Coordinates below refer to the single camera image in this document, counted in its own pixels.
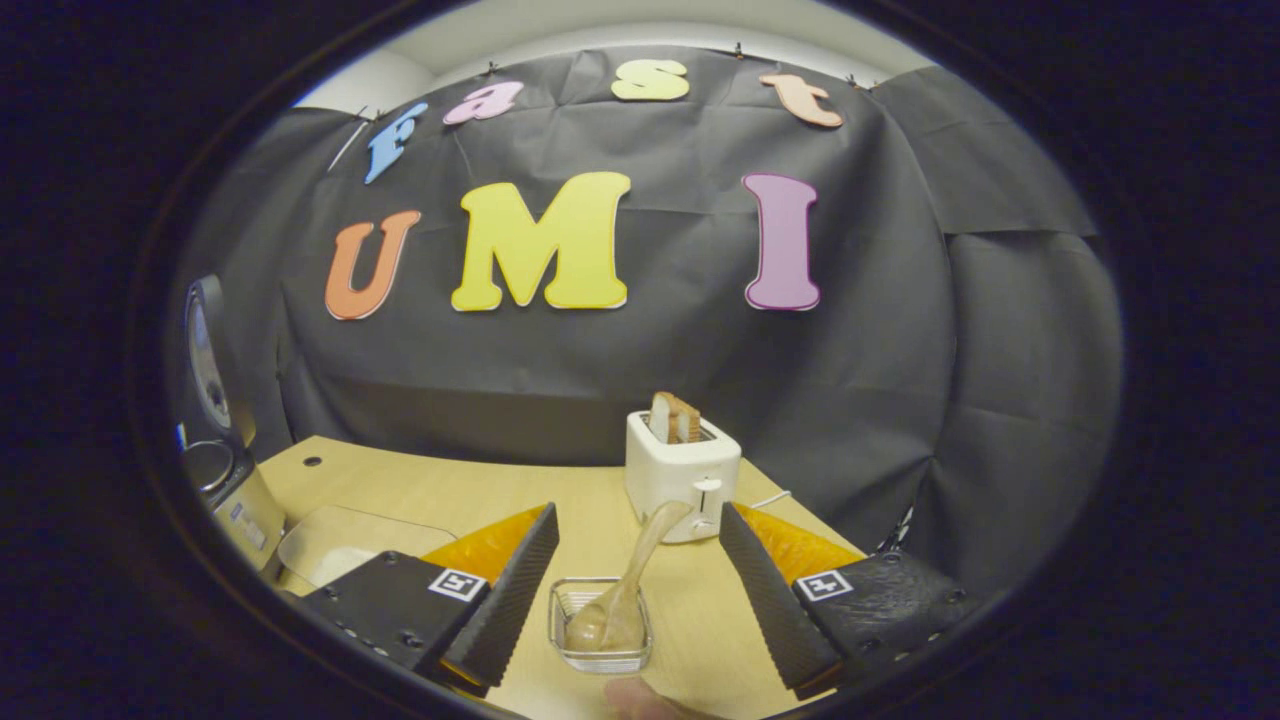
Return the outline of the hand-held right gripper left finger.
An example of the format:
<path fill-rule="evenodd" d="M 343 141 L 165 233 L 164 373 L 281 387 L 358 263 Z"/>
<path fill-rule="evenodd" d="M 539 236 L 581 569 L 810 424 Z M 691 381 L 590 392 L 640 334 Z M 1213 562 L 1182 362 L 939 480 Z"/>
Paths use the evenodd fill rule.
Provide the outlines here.
<path fill-rule="evenodd" d="M 481 698 L 504 678 L 559 541 L 557 507 L 543 503 L 421 556 L 375 553 L 300 607 L 348 643 Z"/>

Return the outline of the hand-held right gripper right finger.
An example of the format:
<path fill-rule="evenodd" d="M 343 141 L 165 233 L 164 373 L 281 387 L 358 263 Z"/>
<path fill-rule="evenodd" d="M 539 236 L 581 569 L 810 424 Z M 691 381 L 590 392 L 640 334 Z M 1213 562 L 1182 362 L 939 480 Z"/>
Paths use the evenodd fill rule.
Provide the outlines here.
<path fill-rule="evenodd" d="M 741 503 L 723 506 L 719 543 L 783 685 L 800 700 L 887 674 L 979 606 L 901 550 L 854 552 Z"/>

